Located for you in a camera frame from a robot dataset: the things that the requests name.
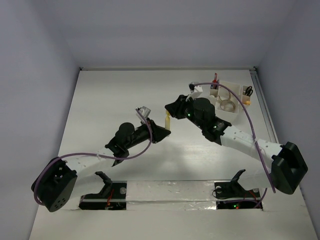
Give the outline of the yellow highlighter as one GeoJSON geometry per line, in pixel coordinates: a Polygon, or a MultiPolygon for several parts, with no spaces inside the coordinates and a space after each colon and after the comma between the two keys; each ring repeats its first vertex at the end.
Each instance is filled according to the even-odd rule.
{"type": "Polygon", "coordinates": [[[166,117],[165,117],[164,128],[168,131],[171,130],[171,117],[170,117],[170,115],[166,115],[166,117]]]}

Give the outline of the red gel pen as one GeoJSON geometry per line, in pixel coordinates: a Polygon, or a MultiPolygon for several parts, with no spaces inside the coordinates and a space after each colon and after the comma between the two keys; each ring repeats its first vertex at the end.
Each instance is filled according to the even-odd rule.
{"type": "Polygon", "coordinates": [[[217,88],[217,85],[216,85],[217,82],[218,82],[218,74],[215,73],[214,74],[214,79],[212,81],[211,89],[216,89],[217,88]]]}

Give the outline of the beige masking tape roll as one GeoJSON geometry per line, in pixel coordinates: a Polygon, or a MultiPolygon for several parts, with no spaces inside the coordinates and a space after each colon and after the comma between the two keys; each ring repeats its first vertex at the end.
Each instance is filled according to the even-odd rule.
{"type": "Polygon", "coordinates": [[[230,100],[231,99],[231,93],[223,87],[220,89],[219,96],[222,100],[230,100]]]}

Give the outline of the white perforated organizer basket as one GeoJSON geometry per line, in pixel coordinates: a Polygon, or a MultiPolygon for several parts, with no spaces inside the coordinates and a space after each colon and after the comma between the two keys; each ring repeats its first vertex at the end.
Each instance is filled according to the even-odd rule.
{"type": "Polygon", "coordinates": [[[211,86],[208,99],[214,105],[217,117],[232,123],[244,111],[242,105],[245,108],[251,105],[253,87],[251,85],[240,85],[227,81],[220,81],[219,83],[234,92],[240,101],[231,92],[221,86],[211,86]]]}

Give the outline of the clear tape roll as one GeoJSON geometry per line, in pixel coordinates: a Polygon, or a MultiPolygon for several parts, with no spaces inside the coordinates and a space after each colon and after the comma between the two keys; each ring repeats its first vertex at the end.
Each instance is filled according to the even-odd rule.
{"type": "Polygon", "coordinates": [[[236,110],[236,105],[233,101],[225,99],[220,102],[220,109],[225,112],[233,113],[236,110]]]}

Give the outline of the black handled scissors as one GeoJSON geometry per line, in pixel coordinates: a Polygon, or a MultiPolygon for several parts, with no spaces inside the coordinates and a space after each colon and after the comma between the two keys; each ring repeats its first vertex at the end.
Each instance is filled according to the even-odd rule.
{"type": "Polygon", "coordinates": [[[253,87],[252,86],[248,86],[244,90],[244,95],[250,97],[252,94],[253,94],[253,87]]]}

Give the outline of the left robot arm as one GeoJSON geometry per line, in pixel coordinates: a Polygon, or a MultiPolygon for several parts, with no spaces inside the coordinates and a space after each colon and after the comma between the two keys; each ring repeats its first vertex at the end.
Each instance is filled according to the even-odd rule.
{"type": "Polygon", "coordinates": [[[158,126],[146,118],[141,125],[134,127],[130,122],[122,123],[114,137],[97,153],[69,153],[55,157],[45,166],[31,185],[36,203],[47,208],[49,212],[61,209],[69,199],[92,194],[104,198],[113,190],[112,180],[103,172],[125,160],[135,159],[145,150],[130,155],[129,150],[138,144],[147,142],[156,144],[168,137],[171,131],[158,126]],[[89,177],[97,176],[93,191],[89,187],[89,177]]]}

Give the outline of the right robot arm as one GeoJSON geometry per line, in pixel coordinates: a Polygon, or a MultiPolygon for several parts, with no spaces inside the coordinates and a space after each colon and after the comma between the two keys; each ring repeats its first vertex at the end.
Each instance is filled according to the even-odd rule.
{"type": "Polygon", "coordinates": [[[262,163],[261,175],[239,177],[230,183],[230,190],[235,196],[242,196],[250,189],[270,187],[292,195],[308,171],[296,144],[254,139],[252,135],[217,117],[215,107],[206,98],[191,99],[180,95],[164,108],[173,118],[188,119],[208,141],[237,150],[262,163]]]}

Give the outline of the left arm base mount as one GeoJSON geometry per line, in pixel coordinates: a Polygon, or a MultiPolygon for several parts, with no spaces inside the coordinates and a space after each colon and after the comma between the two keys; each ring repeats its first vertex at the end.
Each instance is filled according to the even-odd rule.
{"type": "Polygon", "coordinates": [[[103,182],[98,193],[90,193],[80,198],[81,210],[122,211],[127,209],[127,181],[112,181],[104,172],[97,171],[95,176],[103,182]]]}

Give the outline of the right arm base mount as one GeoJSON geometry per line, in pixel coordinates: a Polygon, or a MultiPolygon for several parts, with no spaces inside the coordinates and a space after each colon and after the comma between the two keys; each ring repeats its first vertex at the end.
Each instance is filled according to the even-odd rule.
{"type": "Polygon", "coordinates": [[[251,190],[245,190],[239,183],[240,176],[245,169],[239,170],[229,181],[218,181],[214,183],[214,190],[211,195],[218,200],[219,204],[223,204],[229,209],[240,209],[247,205],[253,204],[250,208],[262,209],[260,192],[254,193],[251,190]]]}

